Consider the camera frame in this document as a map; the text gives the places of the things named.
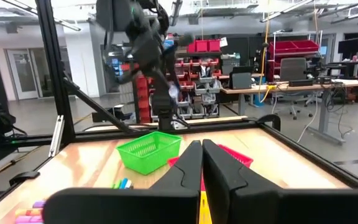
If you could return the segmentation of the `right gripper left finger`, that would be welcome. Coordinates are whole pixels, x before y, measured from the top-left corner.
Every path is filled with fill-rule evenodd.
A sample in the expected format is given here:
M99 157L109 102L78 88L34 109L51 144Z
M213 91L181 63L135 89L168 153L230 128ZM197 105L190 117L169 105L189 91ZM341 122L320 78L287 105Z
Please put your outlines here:
M197 224L202 164L193 141L149 189L60 190L43 207L44 224Z

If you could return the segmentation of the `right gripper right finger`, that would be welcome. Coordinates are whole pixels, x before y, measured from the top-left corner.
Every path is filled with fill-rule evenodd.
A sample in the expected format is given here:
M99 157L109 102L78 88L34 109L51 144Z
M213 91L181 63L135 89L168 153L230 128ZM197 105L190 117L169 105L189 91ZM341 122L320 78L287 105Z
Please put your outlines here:
M358 189L283 189L203 140L213 224L358 224Z

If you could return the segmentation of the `orange highlighter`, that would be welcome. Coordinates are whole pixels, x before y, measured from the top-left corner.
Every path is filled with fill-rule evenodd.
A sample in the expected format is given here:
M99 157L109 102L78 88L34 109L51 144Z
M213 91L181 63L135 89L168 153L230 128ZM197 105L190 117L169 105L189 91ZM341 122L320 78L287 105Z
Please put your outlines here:
M42 208L18 209L15 211L15 216L41 216L42 210Z

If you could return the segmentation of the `yellow plastic basket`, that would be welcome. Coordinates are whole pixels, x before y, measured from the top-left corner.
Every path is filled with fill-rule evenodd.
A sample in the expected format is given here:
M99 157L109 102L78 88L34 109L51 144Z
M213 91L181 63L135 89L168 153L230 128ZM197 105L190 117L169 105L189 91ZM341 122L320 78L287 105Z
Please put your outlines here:
M201 191L200 194L200 210L198 224L212 224L208 198L205 191Z

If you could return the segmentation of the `green plastic basket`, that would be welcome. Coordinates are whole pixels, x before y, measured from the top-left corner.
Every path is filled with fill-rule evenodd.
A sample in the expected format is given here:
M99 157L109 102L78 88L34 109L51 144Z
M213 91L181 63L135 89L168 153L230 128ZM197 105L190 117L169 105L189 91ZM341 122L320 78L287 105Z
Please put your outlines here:
M179 155L182 137L152 132L117 146L124 166L148 175L164 166L168 159Z

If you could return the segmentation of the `black corner clamp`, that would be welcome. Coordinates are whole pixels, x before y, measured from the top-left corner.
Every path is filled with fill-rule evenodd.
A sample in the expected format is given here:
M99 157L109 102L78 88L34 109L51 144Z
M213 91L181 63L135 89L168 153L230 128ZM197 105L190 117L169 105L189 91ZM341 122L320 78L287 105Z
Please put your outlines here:
M281 131L281 119L276 114L267 114L265 116L260 117L257 119L256 123L264 124L264 123L272 123L273 129L276 129L277 131Z

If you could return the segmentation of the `black box on floor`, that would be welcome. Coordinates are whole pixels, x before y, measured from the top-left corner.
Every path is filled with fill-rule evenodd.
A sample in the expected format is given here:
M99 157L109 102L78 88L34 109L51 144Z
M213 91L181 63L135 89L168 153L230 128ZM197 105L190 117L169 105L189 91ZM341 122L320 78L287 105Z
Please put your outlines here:
M114 117L119 121L125 120L125 114L122 112L124 104L119 104L113 107L104 108L102 111L92 112L91 117L94 123L102 123L108 121L109 118Z

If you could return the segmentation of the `blue bin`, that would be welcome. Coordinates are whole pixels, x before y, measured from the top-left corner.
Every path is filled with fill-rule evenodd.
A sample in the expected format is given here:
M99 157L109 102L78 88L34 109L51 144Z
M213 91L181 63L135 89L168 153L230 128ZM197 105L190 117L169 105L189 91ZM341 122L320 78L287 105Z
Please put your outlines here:
M259 87L260 85L263 85L265 83L265 77L257 77L255 78L255 84L257 87ZM264 103L262 102L264 98L264 94L263 93L256 93L254 95L254 105L256 107L260 107L263 106Z

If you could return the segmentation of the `long wooden desk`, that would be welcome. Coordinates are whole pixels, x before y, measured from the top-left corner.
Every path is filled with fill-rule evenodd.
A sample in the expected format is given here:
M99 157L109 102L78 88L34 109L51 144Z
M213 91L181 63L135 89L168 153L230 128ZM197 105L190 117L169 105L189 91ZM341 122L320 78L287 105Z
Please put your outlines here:
M310 127L310 124L308 124L305 127L305 130L310 131L311 133L327 140L335 144L342 145L345 143L345 140L340 137L336 138L332 135L329 135L327 133L328 131L328 123L329 123L329 112L328 112L328 106L325 104L326 101L328 101L331 97L329 95L330 92L334 88L343 88L346 89L348 87L357 87L358 86L358 80L335 80L334 83L329 84L313 84L310 86L290 86L288 82L280 82L275 85L275 88L270 89L268 85L257 85L253 86L251 89L240 89L240 90L232 90L227 88L222 88L221 91L226 94L238 94L239 95L239 115L244 115L245 111L245 101L244 96L245 95L256 95L258 93L265 93L268 95L269 93L275 93L280 92L284 94L290 94L291 92L301 92L301 91L322 91L322 102L318 104L318 108L320 109L319 114L319 124L318 128L312 128Z

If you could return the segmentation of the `black table clamp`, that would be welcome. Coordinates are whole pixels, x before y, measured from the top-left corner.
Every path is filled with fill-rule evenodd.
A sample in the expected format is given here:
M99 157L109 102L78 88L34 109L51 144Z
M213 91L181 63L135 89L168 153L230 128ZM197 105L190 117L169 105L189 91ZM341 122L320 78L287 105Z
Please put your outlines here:
M36 179L39 175L40 175L40 172L38 172L38 171L23 172L23 173L17 174L13 178L11 178L9 180L9 185L13 186L13 185L22 183L26 180L29 180L29 179Z

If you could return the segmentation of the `parts shelf red bins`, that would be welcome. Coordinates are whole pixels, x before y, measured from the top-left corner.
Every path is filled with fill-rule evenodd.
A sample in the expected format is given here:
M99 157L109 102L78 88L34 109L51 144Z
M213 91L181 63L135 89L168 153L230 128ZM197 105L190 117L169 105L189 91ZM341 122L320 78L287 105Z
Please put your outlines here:
M217 40L196 40L187 47L179 48L179 55L175 57L174 71L177 75L182 97L179 105L184 106L190 96L199 95L206 91L201 84L205 79L214 79L222 75L218 57L221 55ZM139 75L135 78L137 87L137 105L139 107L139 121L148 123L156 118L152 114L151 95L155 91L153 78Z

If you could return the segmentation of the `rack large red bins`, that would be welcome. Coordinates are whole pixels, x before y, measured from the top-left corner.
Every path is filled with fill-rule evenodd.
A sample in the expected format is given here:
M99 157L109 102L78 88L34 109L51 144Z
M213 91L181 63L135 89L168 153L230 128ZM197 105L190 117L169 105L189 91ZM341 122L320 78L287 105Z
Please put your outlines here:
M319 52L319 34L313 32L293 32L291 29L278 30L267 39L266 80L272 82L280 74L284 58L307 57Z

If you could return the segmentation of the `white glass door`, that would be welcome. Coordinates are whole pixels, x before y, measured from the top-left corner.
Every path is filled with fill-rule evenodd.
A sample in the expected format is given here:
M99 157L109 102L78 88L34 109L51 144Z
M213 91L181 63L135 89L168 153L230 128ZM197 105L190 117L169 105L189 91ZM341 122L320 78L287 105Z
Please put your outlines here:
M34 69L28 50L7 50L12 77L19 100L38 98Z

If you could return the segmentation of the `silver aluminium bracket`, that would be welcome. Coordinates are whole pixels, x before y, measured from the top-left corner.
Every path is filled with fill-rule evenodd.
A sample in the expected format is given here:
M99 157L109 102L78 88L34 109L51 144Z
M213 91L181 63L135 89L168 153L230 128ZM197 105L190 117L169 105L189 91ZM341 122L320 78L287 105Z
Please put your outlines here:
M62 134L65 126L64 115L58 115L55 123L48 157L55 157L60 149Z

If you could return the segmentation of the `black aluminium table frame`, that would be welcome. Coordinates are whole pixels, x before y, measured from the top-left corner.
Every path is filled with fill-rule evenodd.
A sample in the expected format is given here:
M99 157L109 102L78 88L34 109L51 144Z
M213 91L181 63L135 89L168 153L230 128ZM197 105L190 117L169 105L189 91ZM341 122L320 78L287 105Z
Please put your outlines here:
M358 189L358 177L320 157L297 142L273 129L272 123L259 124L257 119L239 116L222 120L192 121L189 128L161 131L158 123L152 127L135 128L111 117L113 128L106 132L74 130L68 94L77 96L95 110L103 110L69 79L61 61L58 36L50 0L35 0L47 63L52 76L53 93L59 115L65 126L55 157L36 170L40 175L13 185L0 198L0 224L13 224L15 211L30 209L36 201L45 202L54 193L68 188L108 188L118 180L132 181L130 189L149 189L181 156L193 141L210 139L220 147L229 148L250 159L252 171L283 189ZM117 146L152 132L182 137L179 155L148 175L124 166Z

